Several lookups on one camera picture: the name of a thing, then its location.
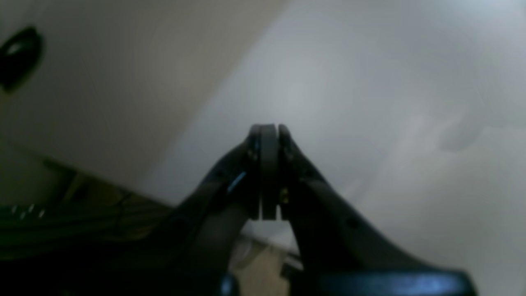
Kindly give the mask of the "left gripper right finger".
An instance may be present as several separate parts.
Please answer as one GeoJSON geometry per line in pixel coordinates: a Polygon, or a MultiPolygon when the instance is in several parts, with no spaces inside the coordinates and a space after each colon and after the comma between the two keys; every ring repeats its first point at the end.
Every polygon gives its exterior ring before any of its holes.
{"type": "Polygon", "coordinates": [[[462,270],[429,264],[376,230],[331,187],[280,124],[281,217],[291,225],[303,270],[292,296],[475,296],[462,270]]]}

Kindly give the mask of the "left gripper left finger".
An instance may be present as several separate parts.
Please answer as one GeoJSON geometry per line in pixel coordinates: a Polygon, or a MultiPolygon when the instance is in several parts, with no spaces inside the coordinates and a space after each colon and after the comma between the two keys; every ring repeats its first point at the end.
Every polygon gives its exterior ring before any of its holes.
{"type": "Polygon", "coordinates": [[[64,296],[235,296],[231,251],[261,214],[271,125],[253,125],[193,193],[135,247],[67,275],[64,296]]]}

